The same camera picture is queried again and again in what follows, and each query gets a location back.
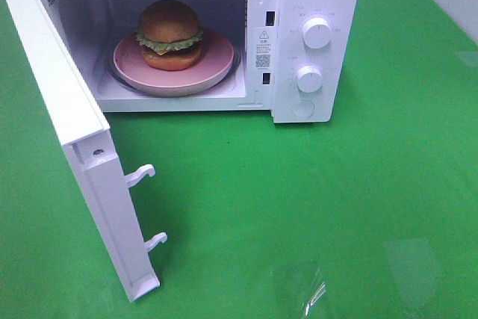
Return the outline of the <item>white microwave oven body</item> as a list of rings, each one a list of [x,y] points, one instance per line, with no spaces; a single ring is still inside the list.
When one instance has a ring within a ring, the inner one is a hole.
[[[264,110],[277,123],[331,117],[356,6],[356,0],[179,0],[196,11],[205,29],[229,39],[240,63],[208,92],[164,98],[126,87],[109,66],[118,42],[137,28],[143,9],[157,0],[41,1],[102,113]],[[321,49],[307,47],[302,39],[303,24],[316,16],[332,26],[332,39]],[[262,27],[273,34],[269,69],[254,65],[254,31]],[[299,90],[297,73],[304,66],[321,70],[324,83],[318,91]],[[300,100],[314,103],[308,119],[292,112]]]

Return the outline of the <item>lower white timer knob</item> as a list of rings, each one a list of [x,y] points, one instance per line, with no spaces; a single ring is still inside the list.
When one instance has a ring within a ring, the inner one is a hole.
[[[315,66],[304,66],[297,73],[297,86],[304,93],[318,91],[324,83],[320,69]]]

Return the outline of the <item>burger with lettuce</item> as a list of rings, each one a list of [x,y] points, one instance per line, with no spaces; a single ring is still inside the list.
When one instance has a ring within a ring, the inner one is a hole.
[[[203,34],[198,16],[188,5],[160,0],[140,15],[136,41],[149,66],[179,71],[199,60]]]

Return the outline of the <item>warning label sticker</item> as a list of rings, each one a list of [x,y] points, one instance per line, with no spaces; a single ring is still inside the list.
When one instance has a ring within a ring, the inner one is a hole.
[[[255,28],[254,65],[256,69],[269,69],[272,63],[273,34],[267,28]]]

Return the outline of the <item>white microwave door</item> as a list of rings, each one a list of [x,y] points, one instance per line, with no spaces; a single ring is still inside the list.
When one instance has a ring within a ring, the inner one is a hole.
[[[159,287],[130,188],[154,176],[151,164],[124,174],[110,126],[41,0],[6,0],[63,153],[130,301]]]

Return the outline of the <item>glass microwave turntable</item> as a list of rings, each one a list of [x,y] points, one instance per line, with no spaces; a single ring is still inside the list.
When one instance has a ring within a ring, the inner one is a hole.
[[[227,51],[219,55],[209,49],[191,67],[179,71],[155,69],[146,64],[139,51],[128,46],[114,52],[110,71],[126,87],[156,97],[191,96],[220,85],[238,67],[240,55]]]

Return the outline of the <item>upper white power knob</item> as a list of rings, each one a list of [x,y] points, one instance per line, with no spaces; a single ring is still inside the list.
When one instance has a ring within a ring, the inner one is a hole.
[[[332,26],[323,17],[312,17],[302,26],[302,39],[307,47],[321,49],[332,39]]]

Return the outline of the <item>pink plate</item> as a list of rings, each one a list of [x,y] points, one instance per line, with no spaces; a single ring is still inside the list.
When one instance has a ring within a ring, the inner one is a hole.
[[[149,66],[133,34],[121,40],[113,54],[119,77],[133,88],[160,97],[189,96],[222,81],[235,57],[232,43],[222,34],[207,29],[199,60],[187,69],[166,71]]]

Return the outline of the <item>round door release button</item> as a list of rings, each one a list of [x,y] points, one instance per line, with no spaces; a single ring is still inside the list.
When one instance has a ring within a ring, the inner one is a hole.
[[[308,119],[314,113],[314,103],[308,100],[300,100],[292,105],[292,112],[299,119]]]

